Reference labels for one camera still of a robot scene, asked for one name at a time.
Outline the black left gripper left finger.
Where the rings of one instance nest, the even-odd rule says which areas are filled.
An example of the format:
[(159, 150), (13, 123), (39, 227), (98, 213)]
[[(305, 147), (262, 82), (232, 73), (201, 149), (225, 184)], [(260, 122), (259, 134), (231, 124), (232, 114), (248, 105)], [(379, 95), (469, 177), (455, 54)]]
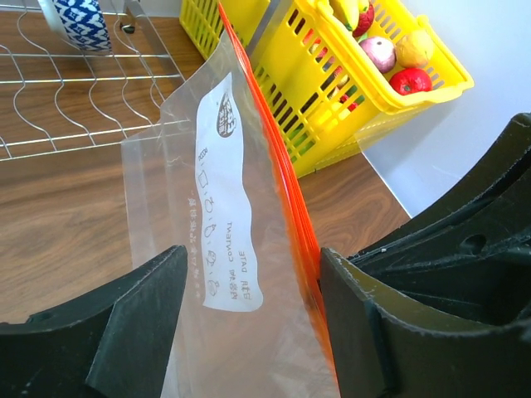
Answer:
[(174, 245), (70, 301), (1, 325), (3, 397), (159, 397), (188, 253)]

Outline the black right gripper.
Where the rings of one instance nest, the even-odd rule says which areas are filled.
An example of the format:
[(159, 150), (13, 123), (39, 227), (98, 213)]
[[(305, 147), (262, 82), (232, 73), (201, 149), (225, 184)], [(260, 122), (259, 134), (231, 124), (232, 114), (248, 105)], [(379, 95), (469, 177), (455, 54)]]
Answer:
[(445, 313), (496, 326), (530, 317), (530, 115), (418, 216), (350, 257)]

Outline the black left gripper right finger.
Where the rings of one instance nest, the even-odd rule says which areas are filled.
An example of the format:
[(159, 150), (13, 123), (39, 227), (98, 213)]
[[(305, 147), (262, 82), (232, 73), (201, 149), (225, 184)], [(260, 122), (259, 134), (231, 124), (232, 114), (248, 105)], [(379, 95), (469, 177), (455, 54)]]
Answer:
[(444, 313), (323, 248), (320, 286), (342, 397), (528, 397), (530, 321)]

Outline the clear orange zip bag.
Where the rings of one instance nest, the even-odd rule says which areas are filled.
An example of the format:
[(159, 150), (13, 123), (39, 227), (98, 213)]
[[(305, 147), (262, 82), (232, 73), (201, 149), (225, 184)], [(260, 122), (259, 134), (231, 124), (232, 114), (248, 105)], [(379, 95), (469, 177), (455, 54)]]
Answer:
[(319, 245), (232, 28), (121, 154), (134, 264), (186, 250), (162, 396), (339, 396)]

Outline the red tomato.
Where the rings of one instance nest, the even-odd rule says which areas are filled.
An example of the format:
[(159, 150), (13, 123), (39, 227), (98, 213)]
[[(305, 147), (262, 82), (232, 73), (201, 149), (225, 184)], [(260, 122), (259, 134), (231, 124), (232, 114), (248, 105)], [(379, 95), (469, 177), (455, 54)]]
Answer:
[(411, 95), (432, 90), (431, 77), (419, 68), (398, 71), (389, 80), (390, 86), (400, 95)]

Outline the orange fruit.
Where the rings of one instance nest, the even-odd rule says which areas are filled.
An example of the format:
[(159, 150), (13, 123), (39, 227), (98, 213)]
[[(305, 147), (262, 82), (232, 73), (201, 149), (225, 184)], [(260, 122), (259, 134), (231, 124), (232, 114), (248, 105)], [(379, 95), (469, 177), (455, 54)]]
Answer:
[(435, 50), (435, 44), (425, 30), (415, 30), (395, 45), (397, 63), (404, 68), (424, 68)]

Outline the yellow plastic basket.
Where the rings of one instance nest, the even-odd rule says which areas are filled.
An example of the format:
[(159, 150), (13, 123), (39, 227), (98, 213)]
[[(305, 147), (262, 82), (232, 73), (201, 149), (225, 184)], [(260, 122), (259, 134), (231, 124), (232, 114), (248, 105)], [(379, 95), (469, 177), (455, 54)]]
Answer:
[(204, 57), (232, 27), (299, 176), (359, 153), (474, 84), (432, 33), (431, 90), (398, 94), (325, 1), (185, 1), (180, 22)]

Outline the metal dish rack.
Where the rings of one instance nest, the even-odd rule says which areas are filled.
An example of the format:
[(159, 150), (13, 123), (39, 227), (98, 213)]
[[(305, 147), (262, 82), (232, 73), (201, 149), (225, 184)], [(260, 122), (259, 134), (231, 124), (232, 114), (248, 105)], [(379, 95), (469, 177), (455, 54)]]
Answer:
[(146, 2), (101, 4), (111, 50), (76, 49), (35, 1), (1, 4), (1, 159), (115, 145), (158, 121), (163, 101), (201, 64), (176, 17)]

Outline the blue patterned bowl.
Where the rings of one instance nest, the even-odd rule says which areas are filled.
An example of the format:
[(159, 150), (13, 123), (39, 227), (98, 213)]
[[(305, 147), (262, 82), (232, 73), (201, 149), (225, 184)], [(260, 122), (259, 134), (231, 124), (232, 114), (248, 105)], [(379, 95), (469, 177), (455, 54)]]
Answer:
[(110, 34), (98, 1), (58, 0), (52, 4), (70, 44), (81, 51), (111, 52)]

